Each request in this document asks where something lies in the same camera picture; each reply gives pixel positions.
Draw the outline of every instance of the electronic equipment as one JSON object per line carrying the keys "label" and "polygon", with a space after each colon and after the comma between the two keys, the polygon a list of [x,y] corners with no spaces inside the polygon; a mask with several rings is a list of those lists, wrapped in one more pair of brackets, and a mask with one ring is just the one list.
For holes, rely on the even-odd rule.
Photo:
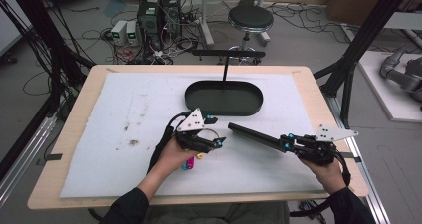
{"label": "electronic equipment", "polygon": [[140,29],[136,21],[127,22],[127,38],[130,46],[140,45]]}
{"label": "electronic equipment", "polygon": [[116,46],[124,46],[127,42],[127,21],[118,21],[112,28],[111,34]]}
{"label": "electronic equipment", "polygon": [[141,1],[137,13],[137,21],[142,32],[145,34],[146,48],[155,51],[162,50],[161,32],[163,28],[163,16],[159,3]]}
{"label": "electronic equipment", "polygon": [[176,38],[181,35],[180,26],[180,0],[162,0],[162,7],[165,13],[165,22],[167,28],[167,34],[172,38]]}

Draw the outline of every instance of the cardboard box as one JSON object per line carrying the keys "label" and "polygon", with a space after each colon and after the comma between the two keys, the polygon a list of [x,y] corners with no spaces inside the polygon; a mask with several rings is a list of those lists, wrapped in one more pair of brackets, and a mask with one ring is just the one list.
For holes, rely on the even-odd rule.
{"label": "cardboard box", "polygon": [[362,25],[378,0],[329,0],[326,5],[328,20]]}

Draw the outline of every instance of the black oval tray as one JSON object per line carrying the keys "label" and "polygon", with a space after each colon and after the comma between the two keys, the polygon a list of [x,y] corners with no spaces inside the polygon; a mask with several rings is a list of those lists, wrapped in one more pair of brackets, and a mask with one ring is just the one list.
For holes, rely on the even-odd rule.
{"label": "black oval tray", "polygon": [[185,92],[190,110],[201,108],[210,115],[249,116],[260,110],[263,100],[257,86],[238,81],[199,81]]}

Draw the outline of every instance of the black stool seat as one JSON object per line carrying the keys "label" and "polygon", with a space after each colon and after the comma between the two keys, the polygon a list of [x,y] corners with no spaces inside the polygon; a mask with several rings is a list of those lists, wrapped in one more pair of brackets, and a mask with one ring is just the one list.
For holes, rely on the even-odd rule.
{"label": "black stool seat", "polygon": [[230,25],[245,32],[265,32],[271,28],[273,21],[273,15],[258,6],[237,6],[229,12]]}

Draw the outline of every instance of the person's arm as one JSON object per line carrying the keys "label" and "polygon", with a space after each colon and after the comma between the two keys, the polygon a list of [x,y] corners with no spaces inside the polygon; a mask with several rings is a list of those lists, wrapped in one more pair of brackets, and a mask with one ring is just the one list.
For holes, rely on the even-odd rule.
{"label": "person's arm", "polygon": [[183,162],[196,154],[195,151],[183,150],[175,138],[172,138],[146,177],[136,188],[121,196],[100,223],[142,223],[149,201],[161,184],[173,171],[180,168]]}
{"label": "person's arm", "polygon": [[326,166],[306,160],[301,162],[313,172],[323,189],[329,193],[328,203],[334,213],[335,223],[375,223],[369,209],[346,187],[337,159]]}

